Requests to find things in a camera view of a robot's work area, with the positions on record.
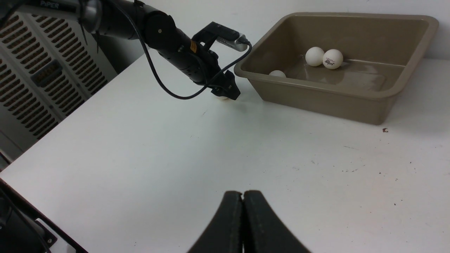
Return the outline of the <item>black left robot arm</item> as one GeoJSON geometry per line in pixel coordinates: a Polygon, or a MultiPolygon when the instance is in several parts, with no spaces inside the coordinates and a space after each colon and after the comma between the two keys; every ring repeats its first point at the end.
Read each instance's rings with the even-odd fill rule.
{"type": "Polygon", "coordinates": [[[220,98],[236,100],[240,95],[229,69],[251,52],[252,44],[242,33],[214,21],[190,38],[172,16],[139,0],[2,0],[1,27],[16,11],[74,20],[96,35],[138,40],[157,83],[176,99],[192,99],[207,88],[220,98]],[[157,74],[148,48],[201,89],[191,96],[171,92],[157,74]]]}

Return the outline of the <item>black robot base bottom left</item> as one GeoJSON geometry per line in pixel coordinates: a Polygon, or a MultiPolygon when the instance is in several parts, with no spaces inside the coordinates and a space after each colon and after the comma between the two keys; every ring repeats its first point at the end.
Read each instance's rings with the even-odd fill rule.
{"type": "Polygon", "coordinates": [[[3,180],[1,180],[0,188],[0,251],[2,253],[87,252],[3,180]]]}

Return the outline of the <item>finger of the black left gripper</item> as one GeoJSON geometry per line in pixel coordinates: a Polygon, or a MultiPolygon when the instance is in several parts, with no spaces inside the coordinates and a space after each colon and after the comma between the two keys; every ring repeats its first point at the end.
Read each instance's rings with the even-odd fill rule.
{"type": "Polygon", "coordinates": [[[235,76],[229,70],[221,73],[213,80],[211,89],[211,93],[214,96],[231,100],[237,100],[241,94],[236,85],[235,76]]]}

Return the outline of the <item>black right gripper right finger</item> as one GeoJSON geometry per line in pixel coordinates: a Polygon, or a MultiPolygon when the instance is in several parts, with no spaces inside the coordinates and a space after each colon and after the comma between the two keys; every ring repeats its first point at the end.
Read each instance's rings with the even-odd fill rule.
{"type": "Polygon", "coordinates": [[[245,253],[309,253],[273,211],[260,191],[244,193],[245,253]]]}

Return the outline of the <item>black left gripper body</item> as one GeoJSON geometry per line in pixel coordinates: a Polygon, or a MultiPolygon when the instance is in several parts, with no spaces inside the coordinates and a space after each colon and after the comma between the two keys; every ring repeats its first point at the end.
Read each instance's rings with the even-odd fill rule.
{"type": "Polygon", "coordinates": [[[181,30],[157,30],[159,54],[198,85],[212,86],[213,77],[220,72],[218,56],[206,50],[203,43],[189,38],[181,30]]]}

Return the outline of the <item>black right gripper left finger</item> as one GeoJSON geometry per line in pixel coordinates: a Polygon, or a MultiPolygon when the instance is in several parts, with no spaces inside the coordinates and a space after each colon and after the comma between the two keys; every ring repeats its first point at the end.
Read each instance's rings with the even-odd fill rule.
{"type": "Polygon", "coordinates": [[[190,253],[241,253],[243,251],[243,200],[238,191],[226,191],[219,208],[190,253]]]}

